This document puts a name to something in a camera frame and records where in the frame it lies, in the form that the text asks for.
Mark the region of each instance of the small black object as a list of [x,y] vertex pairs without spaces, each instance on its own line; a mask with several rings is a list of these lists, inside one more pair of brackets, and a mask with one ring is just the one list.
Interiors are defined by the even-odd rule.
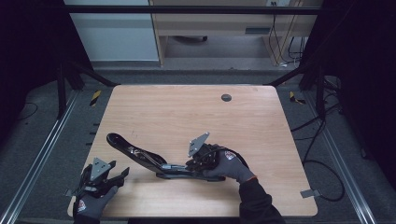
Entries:
[[192,160],[186,162],[186,169],[195,172],[215,169],[219,165],[219,152],[215,149],[218,149],[217,145],[203,144]]
[[224,102],[229,102],[233,99],[233,97],[230,94],[222,94],[221,95],[221,100]]

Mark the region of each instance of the sleeve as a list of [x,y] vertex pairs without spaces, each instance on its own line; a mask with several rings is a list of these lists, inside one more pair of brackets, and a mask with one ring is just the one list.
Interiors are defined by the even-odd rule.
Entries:
[[76,215],[74,224],[99,224],[98,219]]
[[272,205],[272,197],[259,184],[257,178],[250,179],[239,187],[241,203],[239,214],[241,224],[286,223]]

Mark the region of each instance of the black glove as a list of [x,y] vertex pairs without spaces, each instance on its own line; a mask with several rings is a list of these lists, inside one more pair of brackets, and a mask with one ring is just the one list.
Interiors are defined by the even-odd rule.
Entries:
[[219,165],[214,170],[203,171],[204,176],[223,175],[242,184],[256,177],[231,151],[219,152]]
[[101,198],[94,198],[89,194],[84,195],[79,200],[77,215],[100,219],[103,209],[105,209],[106,204],[113,198],[118,189],[117,186],[114,186]]

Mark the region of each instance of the table top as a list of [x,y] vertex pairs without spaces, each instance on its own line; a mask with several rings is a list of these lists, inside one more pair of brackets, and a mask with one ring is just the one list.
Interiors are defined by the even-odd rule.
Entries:
[[[223,101],[223,94],[231,101]],[[120,85],[111,94],[85,164],[96,157],[117,161],[109,178],[131,169],[104,217],[238,217],[235,180],[161,179],[106,141],[108,133],[118,133],[168,163],[183,165],[190,159],[190,140],[206,132],[210,132],[206,143],[244,157],[282,216],[317,213],[314,198],[300,194],[310,188],[274,87]]]

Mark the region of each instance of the wall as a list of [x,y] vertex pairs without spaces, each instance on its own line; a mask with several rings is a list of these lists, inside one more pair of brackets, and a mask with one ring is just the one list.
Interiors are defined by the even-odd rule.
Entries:
[[[64,0],[66,5],[147,6],[147,0]],[[77,14],[71,17],[92,62],[158,62],[149,14]]]

